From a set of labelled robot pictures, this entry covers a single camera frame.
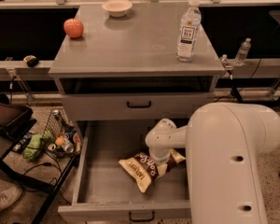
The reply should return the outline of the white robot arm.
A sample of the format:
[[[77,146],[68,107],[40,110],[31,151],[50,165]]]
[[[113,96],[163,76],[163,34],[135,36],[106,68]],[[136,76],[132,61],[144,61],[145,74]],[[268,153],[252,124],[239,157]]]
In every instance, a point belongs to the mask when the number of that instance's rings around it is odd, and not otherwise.
[[[211,103],[183,127],[160,120],[147,134],[156,163],[186,150],[192,224],[268,224],[258,154],[280,145],[280,117],[264,105]]]

